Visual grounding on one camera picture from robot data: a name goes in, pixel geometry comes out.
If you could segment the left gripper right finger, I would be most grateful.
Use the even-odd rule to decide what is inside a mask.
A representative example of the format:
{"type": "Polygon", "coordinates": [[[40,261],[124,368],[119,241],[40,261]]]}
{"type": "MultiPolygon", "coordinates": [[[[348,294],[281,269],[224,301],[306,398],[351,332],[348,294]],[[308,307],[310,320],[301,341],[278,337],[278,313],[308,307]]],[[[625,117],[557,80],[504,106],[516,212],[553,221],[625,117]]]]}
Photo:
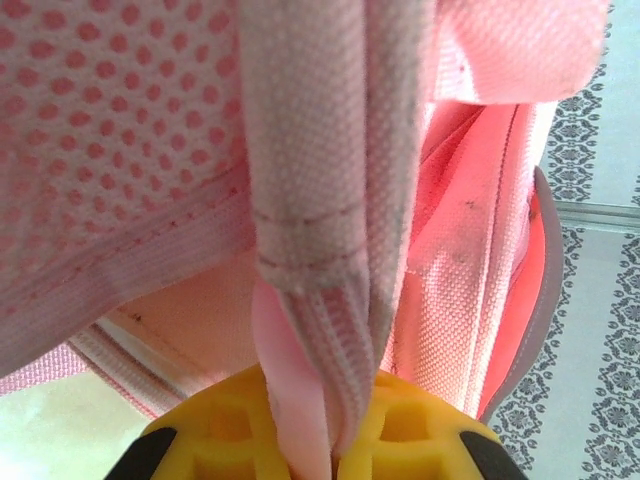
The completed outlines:
{"type": "Polygon", "coordinates": [[[488,426],[398,377],[377,374],[339,480],[528,480],[488,426]]]}

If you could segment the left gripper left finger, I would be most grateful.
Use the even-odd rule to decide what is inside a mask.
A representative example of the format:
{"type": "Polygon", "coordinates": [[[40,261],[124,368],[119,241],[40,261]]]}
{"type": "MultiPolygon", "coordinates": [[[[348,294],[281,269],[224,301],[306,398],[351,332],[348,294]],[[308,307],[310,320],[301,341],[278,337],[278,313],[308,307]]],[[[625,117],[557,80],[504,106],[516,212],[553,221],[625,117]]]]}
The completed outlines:
{"type": "Polygon", "coordinates": [[[107,480],[299,480],[279,451],[260,368],[250,367],[152,421],[107,480]]]}

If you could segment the pink backpack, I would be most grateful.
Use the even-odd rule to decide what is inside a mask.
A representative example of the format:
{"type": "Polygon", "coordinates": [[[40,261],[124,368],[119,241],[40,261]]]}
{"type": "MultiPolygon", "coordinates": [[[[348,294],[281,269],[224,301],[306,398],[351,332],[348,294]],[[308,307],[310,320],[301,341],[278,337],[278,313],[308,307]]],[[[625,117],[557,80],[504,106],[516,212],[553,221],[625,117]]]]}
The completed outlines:
{"type": "Polygon", "coordinates": [[[539,163],[611,0],[0,0],[0,393],[252,365],[291,453],[379,370],[471,416],[555,296],[539,163]]]}

